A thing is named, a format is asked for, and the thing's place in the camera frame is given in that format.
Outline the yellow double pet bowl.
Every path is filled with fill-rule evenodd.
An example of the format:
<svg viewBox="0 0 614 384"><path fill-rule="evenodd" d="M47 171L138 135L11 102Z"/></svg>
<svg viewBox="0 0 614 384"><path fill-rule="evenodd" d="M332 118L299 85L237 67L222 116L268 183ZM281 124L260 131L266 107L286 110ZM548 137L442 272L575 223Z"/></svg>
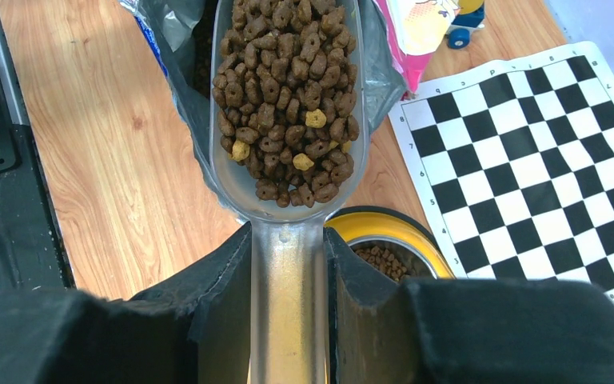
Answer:
<svg viewBox="0 0 614 384"><path fill-rule="evenodd" d="M396 284L408 278L455 278L431 231L398 210L347 207L330 216L325 226L366 266Z"/></svg>

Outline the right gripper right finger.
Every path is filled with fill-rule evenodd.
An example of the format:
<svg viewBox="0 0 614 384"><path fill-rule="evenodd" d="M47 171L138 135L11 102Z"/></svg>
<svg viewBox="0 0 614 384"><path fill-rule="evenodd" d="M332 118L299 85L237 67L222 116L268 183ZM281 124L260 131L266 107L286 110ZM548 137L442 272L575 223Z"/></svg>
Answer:
<svg viewBox="0 0 614 384"><path fill-rule="evenodd" d="M336 383L614 383L614 305L594 286L397 283L324 240Z"/></svg>

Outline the pink pet food bag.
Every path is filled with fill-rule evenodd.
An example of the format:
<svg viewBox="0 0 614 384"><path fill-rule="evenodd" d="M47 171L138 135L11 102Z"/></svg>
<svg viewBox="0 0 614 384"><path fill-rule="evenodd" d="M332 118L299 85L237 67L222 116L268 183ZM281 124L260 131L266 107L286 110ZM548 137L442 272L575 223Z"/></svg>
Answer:
<svg viewBox="0 0 614 384"><path fill-rule="evenodd" d="M195 41L197 38L213 41L218 3L148 0L123 1L121 4L134 16L169 83L173 103L189 128L193 153L205 184L218 193L209 161L210 67L204 69L201 80L193 77L197 64L210 64L213 60L212 49L197 48ZM374 1L360 1L358 7L363 33L361 79L364 81L364 111L368 131L373 133L403 92L419 83L418 80L409 80L408 76L414 70L422 75L433 55L394 53L388 42L392 32L387 27L381 6Z"/></svg>

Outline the clear plastic scoop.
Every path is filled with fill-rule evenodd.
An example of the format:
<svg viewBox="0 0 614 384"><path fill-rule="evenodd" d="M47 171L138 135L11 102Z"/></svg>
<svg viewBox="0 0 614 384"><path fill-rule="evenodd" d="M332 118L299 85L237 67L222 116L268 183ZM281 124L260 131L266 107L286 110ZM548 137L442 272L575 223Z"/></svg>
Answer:
<svg viewBox="0 0 614 384"><path fill-rule="evenodd" d="M329 287L323 225L357 188L369 152L363 78L353 87L361 133L351 145L353 175L330 202L280 208L262 202L255 181L220 145L216 102L209 107L209 164L218 197L252 230L249 382L327 383Z"/></svg>

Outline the brown pet food kibble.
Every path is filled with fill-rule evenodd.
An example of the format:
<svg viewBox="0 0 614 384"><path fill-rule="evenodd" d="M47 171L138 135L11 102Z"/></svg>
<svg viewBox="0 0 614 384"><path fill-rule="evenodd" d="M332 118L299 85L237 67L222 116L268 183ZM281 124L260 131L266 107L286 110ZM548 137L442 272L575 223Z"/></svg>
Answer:
<svg viewBox="0 0 614 384"><path fill-rule="evenodd" d="M310 208L350 177L356 16L349 1L218 4L211 99L243 195Z"/></svg>

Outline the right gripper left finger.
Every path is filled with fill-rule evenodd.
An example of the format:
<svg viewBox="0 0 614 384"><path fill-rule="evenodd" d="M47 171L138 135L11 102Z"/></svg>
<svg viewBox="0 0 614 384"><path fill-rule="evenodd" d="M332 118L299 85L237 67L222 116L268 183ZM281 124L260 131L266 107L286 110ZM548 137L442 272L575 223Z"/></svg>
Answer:
<svg viewBox="0 0 614 384"><path fill-rule="evenodd" d="M250 243L244 225L128 300L0 293L0 383L246 382Z"/></svg>

